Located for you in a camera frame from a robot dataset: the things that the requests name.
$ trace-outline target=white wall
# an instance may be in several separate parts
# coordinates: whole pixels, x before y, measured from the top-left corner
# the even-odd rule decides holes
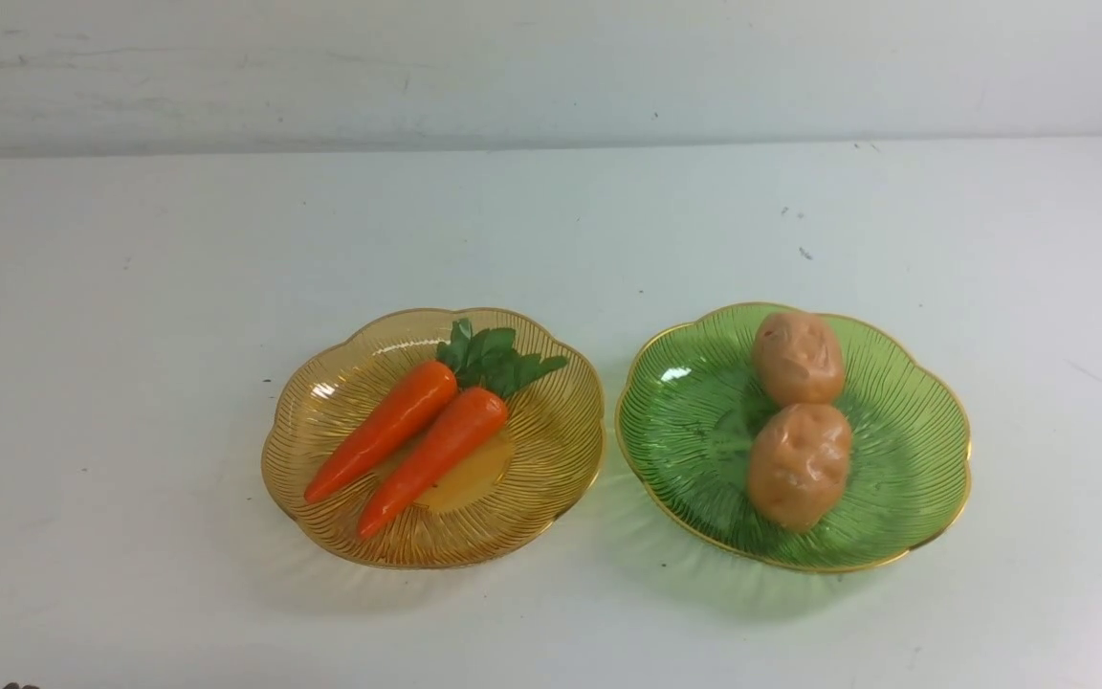
[[[1102,134],[1102,0],[0,0],[0,154]]]

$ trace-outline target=toy carrot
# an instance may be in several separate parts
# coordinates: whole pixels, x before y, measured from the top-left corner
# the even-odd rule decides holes
[[[379,465],[402,442],[423,431],[458,395],[460,385],[466,384],[462,383],[462,376],[474,378],[474,372],[485,360],[509,351],[512,335],[511,329],[485,330],[473,335],[467,319],[454,322],[450,341],[439,345],[436,358],[412,367],[325,460],[305,489],[305,502],[320,503],[333,496]]]
[[[359,515],[359,538],[375,536],[451,467],[499,432],[508,422],[507,398],[568,364],[564,357],[523,357],[508,349],[468,372],[478,376],[478,385],[465,389],[441,411],[415,451],[368,500]]]

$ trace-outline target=amber glass plate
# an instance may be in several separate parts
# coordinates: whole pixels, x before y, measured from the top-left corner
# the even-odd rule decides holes
[[[393,384],[434,357],[461,317],[475,331],[512,327],[519,352],[568,357],[569,365],[517,392],[497,437],[361,541],[359,512],[417,439],[327,500],[306,505],[303,491]],[[598,373],[576,349],[512,311],[418,309],[369,323],[294,373],[262,451],[262,476],[280,509],[334,555],[387,568],[462,567],[529,543],[576,504],[598,475],[604,437]]]
[[[736,304],[657,335],[637,354],[616,435],[649,496],[688,531],[738,555],[803,571],[882,566],[934,540],[971,489],[968,416],[950,388],[887,333],[823,315],[844,348],[835,401],[853,429],[852,471],[835,509],[804,535],[746,497],[752,441],[778,410],[750,347],[778,304]]]

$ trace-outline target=potato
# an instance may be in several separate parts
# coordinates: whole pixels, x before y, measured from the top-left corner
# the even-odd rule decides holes
[[[788,531],[809,531],[844,495],[852,442],[849,419],[835,407],[785,407],[750,446],[750,504]]]
[[[750,360],[765,392],[782,407],[830,405],[844,391],[840,340],[815,314],[770,314],[759,324]]]

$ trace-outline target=green leafy top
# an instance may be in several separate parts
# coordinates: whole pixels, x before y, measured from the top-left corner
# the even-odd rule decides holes
[[[441,342],[436,358],[451,369],[463,388],[482,385],[496,396],[515,396],[526,385],[569,365],[564,357],[542,358],[519,354],[512,348],[517,332],[511,327],[489,327],[473,332],[471,320],[453,322],[450,341]]]

